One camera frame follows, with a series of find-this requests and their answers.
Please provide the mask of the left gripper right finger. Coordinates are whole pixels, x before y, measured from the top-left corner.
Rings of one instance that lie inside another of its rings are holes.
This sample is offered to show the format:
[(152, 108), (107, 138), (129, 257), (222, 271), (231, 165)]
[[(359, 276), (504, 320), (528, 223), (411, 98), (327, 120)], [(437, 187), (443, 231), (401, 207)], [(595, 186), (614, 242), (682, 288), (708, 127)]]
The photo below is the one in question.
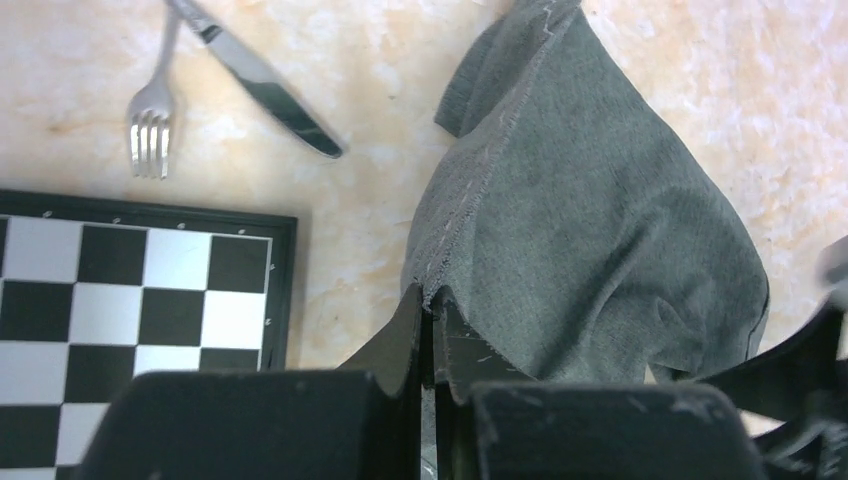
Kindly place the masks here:
[(450, 292), (432, 308), (440, 478), (766, 477), (719, 390), (537, 381), (467, 323)]

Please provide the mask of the silver table knife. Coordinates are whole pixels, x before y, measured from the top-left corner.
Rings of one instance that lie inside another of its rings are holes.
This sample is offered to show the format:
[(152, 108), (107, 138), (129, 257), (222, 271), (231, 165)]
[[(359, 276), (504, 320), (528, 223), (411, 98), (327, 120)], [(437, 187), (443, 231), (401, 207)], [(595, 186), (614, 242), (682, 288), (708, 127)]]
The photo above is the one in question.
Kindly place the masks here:
[(314, 151), (332, 159), (342, 146), (293, 95), (277, 70), (196, 1), (168, 3), (219, 63), (282, 127)]

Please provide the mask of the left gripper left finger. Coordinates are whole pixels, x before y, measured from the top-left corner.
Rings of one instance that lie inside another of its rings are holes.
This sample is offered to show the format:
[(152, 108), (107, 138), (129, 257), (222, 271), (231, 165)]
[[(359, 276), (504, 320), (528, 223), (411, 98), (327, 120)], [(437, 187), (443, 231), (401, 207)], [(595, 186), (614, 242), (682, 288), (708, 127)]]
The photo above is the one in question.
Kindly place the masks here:
[(330, 370), (156, 372), (107, 410), (78, 479), (416, 479), (421, 289)]

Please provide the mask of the black white checkerboard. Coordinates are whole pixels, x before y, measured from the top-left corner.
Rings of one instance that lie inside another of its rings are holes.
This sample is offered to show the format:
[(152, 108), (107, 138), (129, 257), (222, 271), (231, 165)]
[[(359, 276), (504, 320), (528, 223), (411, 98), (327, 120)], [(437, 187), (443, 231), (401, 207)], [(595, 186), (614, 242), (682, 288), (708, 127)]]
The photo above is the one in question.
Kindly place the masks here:
[(297, 220), (5, 190), (1, 475), (68, 479), (160, 371), (285, 364)]

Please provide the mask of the grey cloth napkin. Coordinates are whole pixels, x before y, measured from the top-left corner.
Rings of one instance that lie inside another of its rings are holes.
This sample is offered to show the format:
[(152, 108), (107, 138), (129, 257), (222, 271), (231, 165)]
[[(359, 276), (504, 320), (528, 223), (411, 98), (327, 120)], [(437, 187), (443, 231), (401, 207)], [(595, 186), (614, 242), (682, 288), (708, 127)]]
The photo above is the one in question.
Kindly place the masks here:
[(518, 1), (436, 122), (456, 139), (401, 275), (539, 380), (710, 375), (757, 352), (761, 259), (728, 199), (611, 59), (576, 1)]

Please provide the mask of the silver fork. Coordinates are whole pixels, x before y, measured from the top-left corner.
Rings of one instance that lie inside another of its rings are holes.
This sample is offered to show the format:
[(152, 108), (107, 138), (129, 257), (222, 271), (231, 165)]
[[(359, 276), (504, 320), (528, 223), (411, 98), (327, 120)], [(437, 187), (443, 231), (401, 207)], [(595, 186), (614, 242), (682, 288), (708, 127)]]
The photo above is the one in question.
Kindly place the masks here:
[(165, 4), (165, 13), (162, 44), (153, 74), (133, 96), (126, 113), (133, 175), (160, 180), (165, 179), (169, 171), (171, 130), (176, 112), (169, 74), (180, 28), (180, 17), (168, 4)]

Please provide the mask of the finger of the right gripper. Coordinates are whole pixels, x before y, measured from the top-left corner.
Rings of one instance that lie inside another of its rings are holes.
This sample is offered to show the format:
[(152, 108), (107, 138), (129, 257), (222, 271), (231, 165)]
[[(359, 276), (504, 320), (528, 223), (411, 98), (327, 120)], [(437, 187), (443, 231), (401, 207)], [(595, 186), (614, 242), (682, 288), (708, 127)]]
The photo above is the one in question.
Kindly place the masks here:
[(847, 362), (839, 358), (847, 321), (847, 240), (826, 247), (818, 263), (830, 292), (812, 318), (778, 346), (703, 378), (737, 408), (781, 421), (754, 437), (772, 479), (847, 476)]

